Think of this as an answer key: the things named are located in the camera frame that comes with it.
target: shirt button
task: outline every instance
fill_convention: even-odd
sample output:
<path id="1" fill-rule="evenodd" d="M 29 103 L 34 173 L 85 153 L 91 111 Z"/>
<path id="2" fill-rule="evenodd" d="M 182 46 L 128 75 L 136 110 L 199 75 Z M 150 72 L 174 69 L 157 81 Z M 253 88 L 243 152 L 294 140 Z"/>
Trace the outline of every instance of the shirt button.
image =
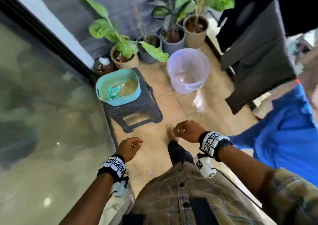
<path id="1" fill-rule="evenodd" d="M 190 203 L 184 202 L 184 203 L 182 204 L 182 206 L 183 206 L 184 208 L 190 207 Z"/>

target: beige plant pot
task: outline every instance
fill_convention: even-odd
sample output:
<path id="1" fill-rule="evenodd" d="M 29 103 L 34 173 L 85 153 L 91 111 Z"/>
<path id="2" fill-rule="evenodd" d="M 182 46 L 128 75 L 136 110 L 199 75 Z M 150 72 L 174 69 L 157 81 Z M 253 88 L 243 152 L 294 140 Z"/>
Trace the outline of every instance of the beige plant pot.
<path id="1" fill-rule="evenodd" d="M 209 26 L 209 22 L 208 20 L 203 17 L 203 16 L 199 16 L 199 20 L 204 21 L 206 28 L 203 32 L 201 33 L 192 33 L 190 31 L 187 30 L 186 23 L 191 19 L 191 18 L 195 18 L 195 14 L 189 15 L 187 18 L 185 18 L 184 22 L 183 22 L 183 29 L 185 31 L 185 46 L 189 47 L 189 48 L 199 48 L 205 41 L 205 36 L 206 36 L 206 31 L 208 30 L 208 26 Z"/>
<path id="2" fill-rule="evenodd" d="M 114 51 L 116 50 L 117 50 L 116 46 L 113 46 L 113 48 L 110 50 L 110 58 L 113 60 L 115 65 L 118 67 L 118 69 L 133 68 L 133 67 L 139 66 L 138 54 L 134 55 L 133 58 L 128 62 L 119 63 L 115 61 L 113 56 L 114 56 Z"/>

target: teal plastic basket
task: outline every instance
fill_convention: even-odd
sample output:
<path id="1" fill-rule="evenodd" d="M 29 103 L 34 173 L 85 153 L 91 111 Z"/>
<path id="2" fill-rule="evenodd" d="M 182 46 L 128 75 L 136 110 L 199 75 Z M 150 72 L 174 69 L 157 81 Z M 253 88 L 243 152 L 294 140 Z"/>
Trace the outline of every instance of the teal plastic basket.
<path id="1" fill-rule="evenodd" d="M 127 96 L 120 96 L 116 99 L 107 98 L 106 91 L 109 88 L 109 85 L 111 87 L 115 87 L 123 83 L 129 83 L 130 81 L 138 82 L 138 86 L 133 93 Z M 95 89 L 96 89 L 96 94 L 98 98 L 101 101 L 108 103 L 109 105 L 112 105 L 112 106 L 120 106 L 129 102 L 132 102 L 136 100 L 137 98 L 139 98 L 140 92 L 141 92 L 138 76 L 131 69 L 122 69 L 122 70 L 118 70 L 118 71 L 106 74 L 104 76 L 101 76 L 97 80 Z"/>

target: dark grey stool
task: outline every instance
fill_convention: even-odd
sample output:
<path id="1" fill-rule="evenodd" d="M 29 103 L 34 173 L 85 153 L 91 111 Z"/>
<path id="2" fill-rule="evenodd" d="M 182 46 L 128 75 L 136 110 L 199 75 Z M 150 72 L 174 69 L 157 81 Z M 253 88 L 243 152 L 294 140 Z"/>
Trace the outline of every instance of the dark grey stool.
<path id="1" fill-rule="evenodd" d="M 136 72 L 139 79 L 141 89 L 139 98 L 120 106 L 111 106 L 108 103 L 102 102 L 107 114 L 122 127 L 125 133 L 131 133 L 133 132 L 133 129 L 150 122 L 159 123 L 163 118 L 153 94 L 152 87 L 147 84 L 138 68 L 132 68 L 132 70 Z M 150 119 L 143 120 L 131 126 L 124 121 L 125 117 L 136 114 L 140 111 L 147 111 Z"/>

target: plastic bucket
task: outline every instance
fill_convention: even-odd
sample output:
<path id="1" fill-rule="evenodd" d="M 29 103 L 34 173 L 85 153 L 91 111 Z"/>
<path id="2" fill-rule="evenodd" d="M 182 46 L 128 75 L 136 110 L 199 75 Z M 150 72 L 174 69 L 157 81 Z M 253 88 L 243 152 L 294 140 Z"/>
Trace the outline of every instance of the plastic bucket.
<path id="1" fill-rule="evenodd" d="M 173 89 L 180 94 L 190 94 L 203 87 L 211 64 L 200 50 L 185 48 L 170 56 L 167 71 Z"/>
<path id="2" fill-rule="evenodd" d="M 106 91 L 108 90 L 109 86 L 114 87 L 121 84 L 134 84 L 135 90 L 132 91 L 131 94 L 126 96 L 121 96 L 117 99 L 107 99 Z M 135 101 L 140 96 L 140 83 L 137 74 L 131 69 L 122 69 L 118 70 L 104 76 L 101 76 L 96 83 L 95 86 L 96 94 L 98 98 L 108 103 L 112 106 L 120 106 L 132 101 Z"/>

